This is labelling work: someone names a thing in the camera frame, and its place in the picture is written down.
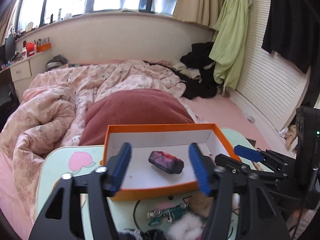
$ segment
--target closet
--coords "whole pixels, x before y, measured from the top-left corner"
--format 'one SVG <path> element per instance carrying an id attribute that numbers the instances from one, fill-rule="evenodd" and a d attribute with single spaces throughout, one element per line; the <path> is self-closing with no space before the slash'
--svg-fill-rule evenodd
<path id="1" fill-rule="evenodd" d="M 241 75 L 236 90 L 280 131 L 300 106 L 308 87 L 310 68 L 302 73 L 294 64 L 261 48 L 271 0 L 255 0 Z"/>

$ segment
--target orange box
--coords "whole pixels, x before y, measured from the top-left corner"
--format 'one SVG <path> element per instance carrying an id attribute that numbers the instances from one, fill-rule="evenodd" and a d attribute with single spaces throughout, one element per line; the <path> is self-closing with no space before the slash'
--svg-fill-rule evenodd
<path id="1" fill-rule="evenodd" d="M 48 49 L 51 49 L 51 43 L 44 44 L 42 46 L 37 47 L 37 52 L 46 51 Z"/>
<path id="2" fill-rule="evenodd" d="M 188 157 L 188 147 L 196 142 L 204 155 L 223 153 L 240 161 L 216 124 L 109 125 L 101 165 L 117 155 L 122 144 L 132 145 L 121 190 L 113 200 L 141 200 L 183 194 L 198 189 Z M 167 174 L 148 162 L 153 150 L 174 155 L 185 163 L 181 174 Z"/>

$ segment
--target green towel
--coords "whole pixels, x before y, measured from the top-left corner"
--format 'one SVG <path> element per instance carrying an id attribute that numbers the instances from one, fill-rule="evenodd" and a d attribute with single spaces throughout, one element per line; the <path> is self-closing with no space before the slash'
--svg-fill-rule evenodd
<path id="1" fill-rule="evenodd" d="M 236 88 L 244 58 L 250 0 L 225 0 L 218 20 L 215 43 L 209 58 L 216 62 L 214 80 Z"/>

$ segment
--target blue gripper pad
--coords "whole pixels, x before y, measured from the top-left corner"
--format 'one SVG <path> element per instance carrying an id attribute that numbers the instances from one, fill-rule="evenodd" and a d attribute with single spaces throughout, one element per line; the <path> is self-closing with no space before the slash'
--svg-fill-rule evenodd
<path id="1" fill-rule="evenodd" d="M 193 167 L 193 171 L 196 175 L 199 189 L 206 195 L 210 196 L 210 186 L 209 186 L 209 174 L 207 173 L 207 169 L 205 167 L 205 162 L 203 156 L 198 145 L 196 143 L 192 143 L 189 145 L 189 159 L 191 165 Z"/>
<path id="2" fill-rule="evenodd" d="M 253 150 L 241 145 L 237 145 L 234 147 L 233 151 L 236 155 L 243 157 L 247 160 L 250 160 L 256 163 L 263 161 L 263 157 L 256 150 Z"/>
<path id="3" fill-rule="evenodd" d="M 108 168 L 108 174 L 112 177 L 112 187 L 110 188 L 112 194 L 116 194 L 120 190 L 130 159 L 131 145 L 125 142 L 118 155 L 112 156 L 108 160 L 106 167 Z"/>

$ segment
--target bed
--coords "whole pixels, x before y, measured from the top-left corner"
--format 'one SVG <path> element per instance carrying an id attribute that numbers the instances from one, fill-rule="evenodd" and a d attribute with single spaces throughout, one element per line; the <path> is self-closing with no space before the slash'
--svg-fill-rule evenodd
<path id="1" fill-rule="evenodd" d="M 257 141 L 256 147 L 268 148 L 258 129 L 228 98 L 181 98 L 185 85 L 160 65 L 125 60 L 40 74 L 0 136 L 0 208 L 23 240 L 28 239 L 36 219 L 36 187 L 43 158 L 58 147 L 78 145 L 92 103 L 113 92 L 137 88 L 166 91 L 183 104 L 195 122 L 235 129 Z"/>

